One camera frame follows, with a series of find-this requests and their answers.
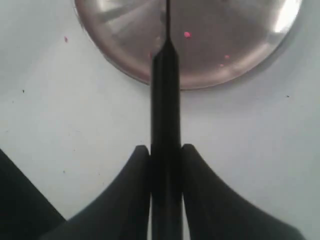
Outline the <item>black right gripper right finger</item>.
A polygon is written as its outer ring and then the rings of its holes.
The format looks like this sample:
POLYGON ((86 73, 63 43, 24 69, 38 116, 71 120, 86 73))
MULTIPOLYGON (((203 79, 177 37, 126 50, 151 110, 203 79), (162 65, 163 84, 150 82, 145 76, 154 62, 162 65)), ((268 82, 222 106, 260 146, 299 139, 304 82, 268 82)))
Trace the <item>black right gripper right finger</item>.
POLYGON ((181 149, 183 198, 192 240, 303 240, 295 227, 233 191, 192 144, 181 149))

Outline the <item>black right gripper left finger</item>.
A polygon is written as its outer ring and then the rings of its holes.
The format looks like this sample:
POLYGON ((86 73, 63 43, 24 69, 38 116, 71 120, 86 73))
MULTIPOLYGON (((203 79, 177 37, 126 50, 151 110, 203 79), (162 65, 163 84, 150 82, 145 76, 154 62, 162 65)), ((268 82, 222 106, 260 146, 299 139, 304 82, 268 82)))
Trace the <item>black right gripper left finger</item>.
POLYGON ((148 149, 135 147, 113 182, 85 209, 42 240, 146 240, 150 210, 148 149))

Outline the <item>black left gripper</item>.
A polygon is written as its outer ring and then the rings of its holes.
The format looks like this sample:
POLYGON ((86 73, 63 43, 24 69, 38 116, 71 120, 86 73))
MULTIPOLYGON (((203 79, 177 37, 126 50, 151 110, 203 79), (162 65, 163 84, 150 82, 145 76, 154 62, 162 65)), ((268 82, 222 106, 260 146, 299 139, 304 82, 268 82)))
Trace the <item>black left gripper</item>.
POLYGON ((37 240, 65 218, 3 152, 0 152, 0 238, 37 240))

